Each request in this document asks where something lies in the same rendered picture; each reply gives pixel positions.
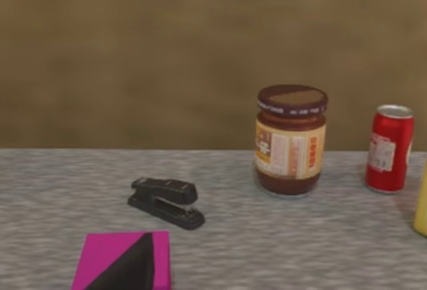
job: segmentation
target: glass jar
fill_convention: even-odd
[[[258,93],[255,170],[279,195],[311,191],[320,177],[328,96],[304,85],[273,85]]]

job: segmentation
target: pink sticky note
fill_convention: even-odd
[[[90,233],[86,236],[71,290],[84,290],[148,232]],[[150,232],[153,239],[153,290],[171,289],[169,233]]]

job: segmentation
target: yellow object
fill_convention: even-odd
[[[427,163],[422,176],[420,195],[418,196],[414,229],[427,237]]]

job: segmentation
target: can top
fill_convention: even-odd
[[[377,108],[377,112],[391,119],[411,119],[414,117],[414,112],[403,105],[381,105]]]
[[[272,85],[258,93],[258,106],[284,117],[309,117],[326,110],[328,96],[306,85]]]

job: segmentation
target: brown background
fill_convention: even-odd
[[[0,146],[251,149],[257,91],[330,95],[328,149],[375,106],[427,143],[427,0],[0,0]]]

